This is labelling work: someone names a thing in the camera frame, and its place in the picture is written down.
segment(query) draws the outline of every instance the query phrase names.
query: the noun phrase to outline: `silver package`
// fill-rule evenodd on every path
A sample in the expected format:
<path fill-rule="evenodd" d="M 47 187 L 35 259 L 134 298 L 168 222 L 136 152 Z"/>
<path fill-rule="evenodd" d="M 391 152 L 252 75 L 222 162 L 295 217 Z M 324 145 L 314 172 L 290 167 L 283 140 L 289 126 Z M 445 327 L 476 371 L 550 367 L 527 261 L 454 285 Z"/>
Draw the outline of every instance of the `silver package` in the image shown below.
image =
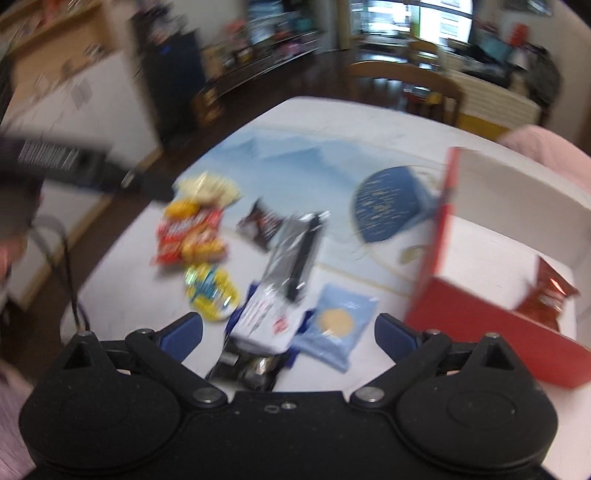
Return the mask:
<path fill-rule="evenodd" d="M 320 212 L 289 217 L 277 233 L 262 282 L 273 285 L 291 302 L 304 296 L 329 215 Z"/>

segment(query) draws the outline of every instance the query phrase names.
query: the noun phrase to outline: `red box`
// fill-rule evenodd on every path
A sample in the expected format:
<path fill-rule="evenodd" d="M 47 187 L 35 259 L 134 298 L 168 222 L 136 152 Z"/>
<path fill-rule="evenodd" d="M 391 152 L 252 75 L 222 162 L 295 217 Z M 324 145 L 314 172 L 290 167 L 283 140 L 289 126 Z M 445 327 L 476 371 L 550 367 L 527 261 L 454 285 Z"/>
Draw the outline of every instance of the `red box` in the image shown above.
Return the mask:
<path fill-rule="evenodd" d="M 461 342 L 498 332 L 538 380 L 574 388 L 591 380 L 591 351 L 574 340 L 577 322 L 591 312 L 591 202 L 525 160 L 451 150 L 406 323 Z M 511 311 L 535 280 L 538 253 L 581 292 L 559 317 L 565 335 Z"/>

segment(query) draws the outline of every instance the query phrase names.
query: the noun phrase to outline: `blue package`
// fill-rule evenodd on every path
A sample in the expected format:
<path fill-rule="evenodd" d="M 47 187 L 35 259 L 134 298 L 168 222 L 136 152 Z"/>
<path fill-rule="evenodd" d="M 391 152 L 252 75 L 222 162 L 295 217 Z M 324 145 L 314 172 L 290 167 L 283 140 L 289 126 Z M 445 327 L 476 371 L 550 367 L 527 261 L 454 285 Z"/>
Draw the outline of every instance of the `blue package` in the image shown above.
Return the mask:
<path fill-rule="evenodd" d="M 378 299 L 326 284 L 307 330 L 292 340 L 292 347 L 340 372 L 349 369 L 349 354 L 371 321 Z"/>

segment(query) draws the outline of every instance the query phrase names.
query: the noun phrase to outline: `black cord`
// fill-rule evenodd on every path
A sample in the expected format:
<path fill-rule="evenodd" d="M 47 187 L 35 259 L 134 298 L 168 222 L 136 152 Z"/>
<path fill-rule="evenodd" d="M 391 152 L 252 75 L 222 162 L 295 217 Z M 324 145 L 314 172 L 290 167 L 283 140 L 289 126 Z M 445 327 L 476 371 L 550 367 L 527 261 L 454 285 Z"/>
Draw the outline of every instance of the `black cord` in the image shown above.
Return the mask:
<path fill-rule="evenodd" d="M 58 265 L 56 265 L 56 263 L 54 262 L 53 255 L 51 254 L 51 249 L 47 245 L 47 242 L 43 238 L 42 234 L 40 234 L 39 232 L 40 228 L 52 230 L 60 237 L 61 244 L 64 249 L 64 266 L 66 270 L 66 278 L 63 277 Z M 61 285 L 70 295 L 70 303 L 72 305 L 72 314 L 74 316 L 74 323 L 76 324 L 76 329 L 78 331 L 90 330 L 90 322 L 88 320 L 88 315 L 86 313 L 85 308 L 78 301 L 78 293 L 76 292 L 76 288 L 74 287 L 74 281 L 72 276 L 72 263 L 70 259 L 70 248 L 68 246 L 66 228 L 57 218 L 43 215 L 36 217 L 31 222 L 30 235 L 31 239 L 33 239 L 41 253 L 45 256 L 47 264 L 51 268 L 52 273 L 56 276 Z"/>

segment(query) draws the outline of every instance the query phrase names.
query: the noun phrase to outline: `person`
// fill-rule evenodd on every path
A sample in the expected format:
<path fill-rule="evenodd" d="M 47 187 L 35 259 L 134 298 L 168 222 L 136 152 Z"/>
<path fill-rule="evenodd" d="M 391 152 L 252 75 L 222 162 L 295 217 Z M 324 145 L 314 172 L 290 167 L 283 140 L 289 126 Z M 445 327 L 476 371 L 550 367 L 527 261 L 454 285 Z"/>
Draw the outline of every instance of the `person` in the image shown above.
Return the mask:
<path fill-rule="evenodd" d="M 497 143 L 541 163 L 591 193 L 591 158 L 550 130 L 526 125 L 506 133 Z"/>
<path fill-rule="evenodd" d="M 25 254 L 29 220 L 39 205 L 41 184 L 0 176 L 0 288 Z M 0 359 L 0 480 L 18 480 L 34 464 L 18 430 L 18 415 L 33 386 L 9 363 Z"/>

